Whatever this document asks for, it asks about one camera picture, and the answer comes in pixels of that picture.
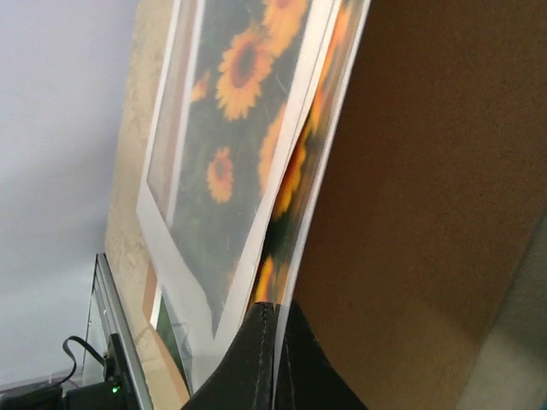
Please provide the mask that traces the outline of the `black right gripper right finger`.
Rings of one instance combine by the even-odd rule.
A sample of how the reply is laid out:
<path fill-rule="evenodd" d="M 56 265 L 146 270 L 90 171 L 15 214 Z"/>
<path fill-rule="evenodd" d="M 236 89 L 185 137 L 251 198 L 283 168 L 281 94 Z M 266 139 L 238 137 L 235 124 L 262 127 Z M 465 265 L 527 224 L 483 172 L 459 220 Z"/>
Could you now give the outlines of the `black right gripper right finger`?
<path fill-rule="evenodd" d="M 321 348 L 303 310 L 291 304 L 274 396 L 276 409 L 366 410 Z"/>

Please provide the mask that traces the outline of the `white mat board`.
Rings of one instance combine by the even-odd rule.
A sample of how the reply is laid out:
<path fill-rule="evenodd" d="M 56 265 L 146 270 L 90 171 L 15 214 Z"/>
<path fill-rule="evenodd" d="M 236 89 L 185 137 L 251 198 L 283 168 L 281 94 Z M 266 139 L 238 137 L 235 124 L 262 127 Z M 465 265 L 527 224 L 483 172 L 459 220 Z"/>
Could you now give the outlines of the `white mat board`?
<path fill-rule="evenodd" d="M 173 5 L 137 213 L 174 323 L 203 346 L 241 323 L 335 1 Z"/>

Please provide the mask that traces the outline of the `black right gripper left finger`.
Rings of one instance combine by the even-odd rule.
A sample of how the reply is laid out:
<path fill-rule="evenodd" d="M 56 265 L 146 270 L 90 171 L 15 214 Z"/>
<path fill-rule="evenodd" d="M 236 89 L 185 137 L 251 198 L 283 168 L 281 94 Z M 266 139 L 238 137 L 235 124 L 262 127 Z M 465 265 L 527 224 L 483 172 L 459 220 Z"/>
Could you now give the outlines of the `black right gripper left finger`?
<path fill-rule="evenodd" d="M 270 409 L 277 318 L 271 302 L 255 303 L 217 369 L 184 409 Z"/>

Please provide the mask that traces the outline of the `sunflower photo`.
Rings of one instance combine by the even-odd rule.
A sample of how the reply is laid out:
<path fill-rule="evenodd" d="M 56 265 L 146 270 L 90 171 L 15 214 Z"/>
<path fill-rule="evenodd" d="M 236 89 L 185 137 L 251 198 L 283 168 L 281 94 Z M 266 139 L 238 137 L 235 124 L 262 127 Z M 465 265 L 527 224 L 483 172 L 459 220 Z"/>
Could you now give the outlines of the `sunflower photo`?
<path fill-rule="evenodd" d="M 278 314 L 273 357 L 273 400 L 285 328 L 315 205 L 368 14 L 368 1 L 343 1 L 303 130 L 276 196 L 262 249 L 253 302 L 271 302 Z"/>

